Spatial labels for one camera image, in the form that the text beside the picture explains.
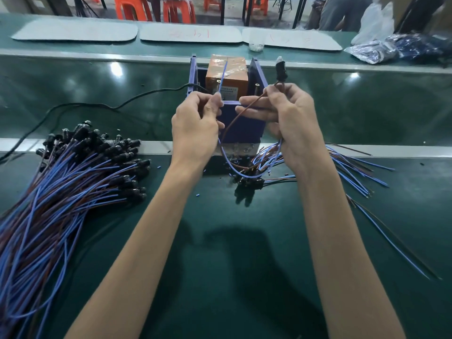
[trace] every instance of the hand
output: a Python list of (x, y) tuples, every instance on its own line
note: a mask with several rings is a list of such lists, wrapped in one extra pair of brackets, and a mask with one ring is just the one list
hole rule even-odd
[[(325, 148), (322, 132), (320, 131), (317, 116), (315, 115), (314, 100), (297, 85), (285, 84), (284, 93), (276, 86), (265, 88), (267, 97), (262, 97), (253, 106), (261, 110), (247, 109), (242, 115), (269, 121), (268, 129), (277, 138), (283, 138), (281, 152), (286, 165), (299, 178), (307, 174), (307, 162), (313, 156), (328, 154)], [(240, 103), (249, 105), (257, 96), (243, 96)], [(240, 113), (245, 107), (237, 106)]]
[(172, 166), (201, 176), (217, 147), (218, 131), (225, 125), (217, 120), (223, 106), (220, 93), (192, 92), (176, 109), (173, 125)]

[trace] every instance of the person's leg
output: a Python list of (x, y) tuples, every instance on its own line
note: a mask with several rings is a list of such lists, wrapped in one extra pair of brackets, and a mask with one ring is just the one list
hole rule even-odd
[(361, 18), (372, 0), (350, 0), (350, 9), (345, 15), (342, 31), (359, 32)]
[(150, 2), (150, 6), (152, 8), (152, 13), (154, 14), (154, 20), (156, 22), (161, 22), (160, 0), (148, 0), (148, 2)]
[(320, 16), (319, 30), (334, 31), (347, 13), (348, 0), (327, 0)]

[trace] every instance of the white foam board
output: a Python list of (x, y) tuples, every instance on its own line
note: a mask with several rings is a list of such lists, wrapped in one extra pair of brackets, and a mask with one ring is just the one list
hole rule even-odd
[(128, 22), (103, 19), (42, 18), (33, 20), (11, 36), (16, 40), (128, 41), (135, 39), (138, 27)]
[[(242, 39), (245, 43), (250, 42), (250, 33), (252, 28), (244, 28)], [(316, 31), (299, 30), (274, 30), (266, 29), (266, 46), (291, 47), (296, 49), (324, 50), (324, 51), (342, 51), (339, 45), (329, 35)]]
[(233, 26), (203, 26), (147, 22), (140, 24), (140, 39), (195, 43), (241, 43), (242, 34)]

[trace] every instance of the orange box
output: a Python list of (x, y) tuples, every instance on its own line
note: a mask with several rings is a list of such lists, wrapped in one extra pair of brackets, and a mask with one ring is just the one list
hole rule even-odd
[(212, 55), (206, 74), (206, 89), (212, 94), (217, 91), (217, 80), (222, 79), (226, 62), (222, 98), (225, 101), (238, 101), (240, 97), (246, 96), (248, 90), (248, 69), (244, 57)]

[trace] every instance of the gray pants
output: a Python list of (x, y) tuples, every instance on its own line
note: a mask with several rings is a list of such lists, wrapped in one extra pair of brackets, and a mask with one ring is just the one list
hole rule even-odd
[(372, 0), (327, 0), (320, 17), (319, 30), (334, 31), (344, 19), (342, 31), (358, 32), (361, 18)]

